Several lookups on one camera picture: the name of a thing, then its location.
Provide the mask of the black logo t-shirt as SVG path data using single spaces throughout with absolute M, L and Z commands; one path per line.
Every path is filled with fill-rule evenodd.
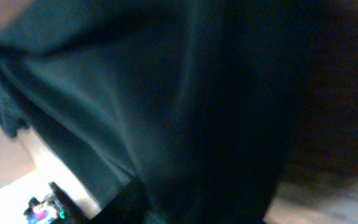
M 358 182 L 358 1 L 0 1 L 0 127 L 93 223 L 263 223 Z

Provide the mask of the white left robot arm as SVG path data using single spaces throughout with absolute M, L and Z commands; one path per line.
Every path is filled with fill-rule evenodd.
M 49 182 L 51 192 L 40 202 L 28 201 L 23 216 L 28 224 L 86 224 L 89 218 L 55 182 Z

